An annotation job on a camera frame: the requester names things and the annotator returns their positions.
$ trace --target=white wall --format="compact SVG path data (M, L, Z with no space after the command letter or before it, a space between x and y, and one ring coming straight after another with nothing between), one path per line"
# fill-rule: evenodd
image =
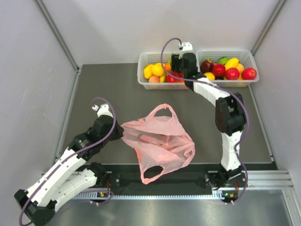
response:
M32 0L1 1L0 21L0 224L16 226L14 194L49 169L75 71Z
M288 169L301 200L301 1L287 1L255 60L255 92L276 158Z
M172 37L251 49L278 0L43 0L78 64L138 62ZM176 49L174 42L169 49Z

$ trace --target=white panel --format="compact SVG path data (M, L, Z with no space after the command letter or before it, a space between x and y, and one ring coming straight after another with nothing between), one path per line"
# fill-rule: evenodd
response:
M301 1L287 1L258 49L254 85L276 159L289 170L301 200Z
M16 226L14 194L50 168L75 71L32 0L1 1L0 21L0 219Z
M251 49L278 0L44 0L78 64L138 62L179 37ZM166 50L175 50L175 41Z

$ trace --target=white plastic basket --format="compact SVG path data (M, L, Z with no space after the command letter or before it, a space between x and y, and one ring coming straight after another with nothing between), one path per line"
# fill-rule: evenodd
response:
M163 54L163 63L167 63L170 59L172 53L176 52L164 52ZM138 82L144 86L146 89L187 89L183 82L175 82L175 83L148 83L147 79L144 77L143 71L146 65L154 65L160 62L161 52L154 53L142 53L140 54L138 61Z
M215 63L222 57L228 58L238 58L239 62L245 67L252 67L257 71L257 76L254 80L214 80L212 82L216 83L220 87L245 87L252 82L257 82L259 80L258 69L249 50L245 49L206 49L198 50L196 53L198 67L203 58L210 58Z

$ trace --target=pink plastic bag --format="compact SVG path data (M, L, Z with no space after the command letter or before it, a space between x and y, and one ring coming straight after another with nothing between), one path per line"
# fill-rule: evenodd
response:
M169 108L172 117L155 116L163 108ZM141 181L146 185L186 167L194 157L194 143L170 105L159 105L145 118L121 126L124 129L122 140L136 150ZM153 166L161 166L162 172L153 178L144 178L145 171Z

